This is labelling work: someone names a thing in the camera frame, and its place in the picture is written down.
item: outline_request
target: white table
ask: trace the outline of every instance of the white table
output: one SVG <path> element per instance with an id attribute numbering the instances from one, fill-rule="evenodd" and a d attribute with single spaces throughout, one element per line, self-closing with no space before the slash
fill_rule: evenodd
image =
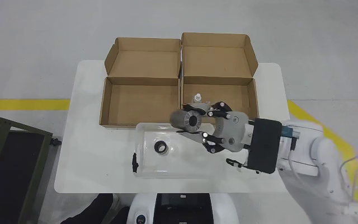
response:
<path id="1" fill-rule="evenodd" d="M 102 60 L 78 64 L 55 179 L 59 193 L 286 192 L 278 172 L 257 175 L 227 165 L 222 179 L 141 179 L 132 173 L 135 129 L 100 126 L 106 71 Z M 280 66 L 260 63 L 255 73 L 261 118 L 290 119 Z M 239 153 L 221 156 L 242 160 Z"/>

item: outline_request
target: white bottle cap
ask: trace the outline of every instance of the white bottle cap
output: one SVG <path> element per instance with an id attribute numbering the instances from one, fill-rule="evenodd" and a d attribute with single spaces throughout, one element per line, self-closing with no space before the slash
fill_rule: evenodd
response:
<path id="1" fill-rule="evenodd" d="M 196 95 L 194 96 L 194 100 L 195 100 L 196 102 L 201 101 L 201 95 L 200 95 L 200 94 L 196 94 Z"/>

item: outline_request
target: black ring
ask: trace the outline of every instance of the black ring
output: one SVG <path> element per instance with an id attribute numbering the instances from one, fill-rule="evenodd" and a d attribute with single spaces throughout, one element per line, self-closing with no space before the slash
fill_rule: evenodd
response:
<path id="1" fill-rule="evenodd" d="M 162 155 L 162 154 L 164 154 L 164 153 L 167 152 L 168 147 L 167 147 L 167 144 L 166 144 L 164 141 L 158 141 L 158 142 L 156 142 L 155 145 L 154 145 L 154 150 L 155 150 L 158 154 L 161 154 L 161 155 Z"/>

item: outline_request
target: clear plastic container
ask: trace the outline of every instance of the clear plastic container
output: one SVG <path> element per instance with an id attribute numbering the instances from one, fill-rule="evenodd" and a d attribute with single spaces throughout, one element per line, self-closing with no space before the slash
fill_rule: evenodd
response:
<path id="1" fill-rule="evenodd" d="M 170 124 L 139 123 L 136 126 L 135 153 L 141 178 L 218 178 L 225 161 L 210 154 L 205 147 L 176 133 Z M 199 130 L 212 133 L 211 124 Z M 164 141 L 168 151 L 161 155 L 154 150 L 157 141 Z"/>

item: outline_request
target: box flap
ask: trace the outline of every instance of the box flap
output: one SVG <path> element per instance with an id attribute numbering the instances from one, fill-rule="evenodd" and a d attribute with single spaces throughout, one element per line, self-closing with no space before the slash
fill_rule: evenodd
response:
<path id="1" fill-rule="evenodd" d="M 105 60 L 108 76 L 178 78 L 179 39 L 117 38 Z"/>
<path id="2" fill-rule="evenodd" d="M 258 63 L 246 34 L 183 33 L 185 77 L 253 77 Z"/>

